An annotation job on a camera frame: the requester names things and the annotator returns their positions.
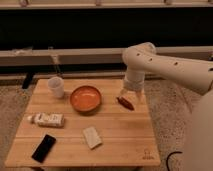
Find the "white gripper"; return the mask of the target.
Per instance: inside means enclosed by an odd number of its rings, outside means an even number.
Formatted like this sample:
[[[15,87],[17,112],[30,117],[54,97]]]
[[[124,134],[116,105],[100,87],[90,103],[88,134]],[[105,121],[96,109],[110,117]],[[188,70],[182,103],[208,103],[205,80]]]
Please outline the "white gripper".
[[[125,73],[123,87],[120,91],[119,97],[123,97],[128,90],[135,91],[138,101],[142,99],[142,89],[144,87],[145,73],[139,70],[133,70],[128,68]]]

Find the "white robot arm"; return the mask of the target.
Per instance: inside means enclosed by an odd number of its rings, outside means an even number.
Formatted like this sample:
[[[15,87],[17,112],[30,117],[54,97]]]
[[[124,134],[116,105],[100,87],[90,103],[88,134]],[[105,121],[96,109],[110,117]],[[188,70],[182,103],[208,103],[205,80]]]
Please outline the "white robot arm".
[[[201,95],[186,132],[181,171],[213,171],[213,62],[158,55],[141,43],[126,48],[123,91],[141,92],[149,71]]]

